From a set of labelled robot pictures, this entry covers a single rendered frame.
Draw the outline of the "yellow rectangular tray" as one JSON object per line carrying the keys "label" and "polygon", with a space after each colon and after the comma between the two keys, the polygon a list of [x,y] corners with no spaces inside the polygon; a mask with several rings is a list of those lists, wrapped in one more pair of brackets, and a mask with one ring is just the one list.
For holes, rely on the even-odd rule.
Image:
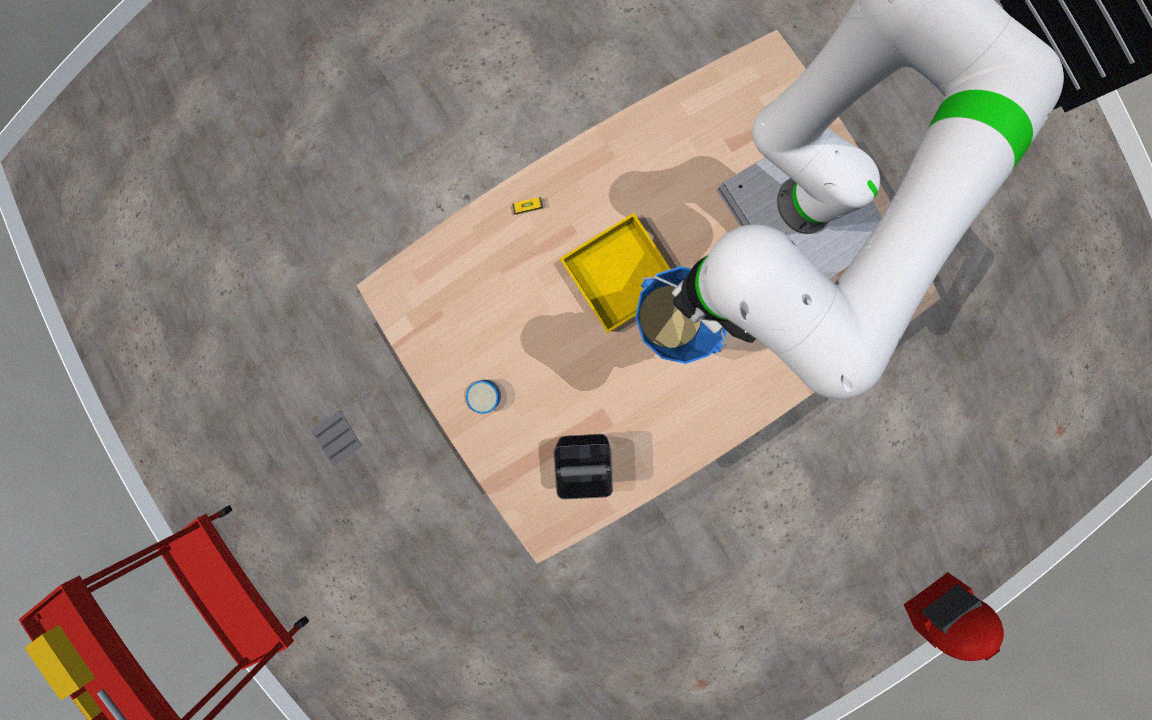
{"label": "yellow rectangular tray", "polygon": [[635,316],[646,287],[641,286],[643,276],[669,270],[635,214],[596,234],[561,262],[607,333]]}

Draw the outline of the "yellow pocket level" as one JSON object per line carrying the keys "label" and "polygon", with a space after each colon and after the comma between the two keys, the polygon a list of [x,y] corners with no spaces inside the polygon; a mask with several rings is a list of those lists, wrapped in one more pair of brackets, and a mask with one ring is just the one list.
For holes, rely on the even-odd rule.
{"label": "yellow pocket level", "polygon": [[538,197],[538,199],[511,202],[511,205],[513,205],[513,210],[515,210],[515,215],[520,214],[520,213],[524,213],[524,211],[532,211],[532,210],[543,209],[541,197]]}

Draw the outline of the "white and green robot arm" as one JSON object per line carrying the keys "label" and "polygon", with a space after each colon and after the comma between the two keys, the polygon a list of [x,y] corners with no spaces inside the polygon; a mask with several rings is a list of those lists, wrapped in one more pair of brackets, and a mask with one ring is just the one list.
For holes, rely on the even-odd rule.
{"label": "white and green robot arm", "polygon": [[876,199],[876,161],[828,127],[902,67],[945,99],[838,281],[759,223],[723,234],[696,273],[710,314],[753,334],[824,397],[856,397],[881,379],[934,276],[1064,82],[1055,51],[995,0],[855,0],[812,65],[755,119],[756,149],[790,177],[776,206],[794,232],[823,232]]}

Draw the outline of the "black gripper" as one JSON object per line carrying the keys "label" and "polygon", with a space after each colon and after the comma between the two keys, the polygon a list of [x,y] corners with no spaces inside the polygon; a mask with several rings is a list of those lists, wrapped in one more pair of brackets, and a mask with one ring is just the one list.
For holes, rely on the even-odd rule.
{"label": "black gripper", "polygon": [[[703,260],[704,258],[702,258],[698,263],[696,263],[692,266],[692,270],[689,273],[689,275],[685,275],[681,291],[679,291],[675,300],[673,300],[673,304],[677,306],[680,313],[685,314],[687,318],[690,318],[691,323],[695,324],[702,323],[704,316],[704,318],[707,320],[713,320],[713,323],[721,324],[723,331],[730,333],[733,338],[738,338],[738,340],[744,340],[746,342],[753,343],[756,340],[756,338],[753,338],[753,334],[749,334],[746,331],[742,331],[742,328],[740,328],[738,325],[736,324],[728,323],[728,320],[723,320],[721,318],[717,318],[717,316],[714,314],[710,314],[707,309],[705,309],[705,306],[702,305],[700,300],[698,300],[698,291],[696,291],[695,281],[696,281],[696,273],[698,273],[698,268]],[[687,295],[687,293],[689,293],[689,295]]]}

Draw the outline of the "blue and grey round tin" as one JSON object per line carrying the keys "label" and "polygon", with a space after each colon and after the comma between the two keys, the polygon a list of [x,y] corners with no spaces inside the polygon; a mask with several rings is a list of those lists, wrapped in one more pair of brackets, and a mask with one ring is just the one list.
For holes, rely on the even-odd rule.
{"label": "blue and grey round tin", "polygon": [[492,414],[500,402],[500,389],[492,381],[476,381],[467,389],[467,404],[475,414]]}

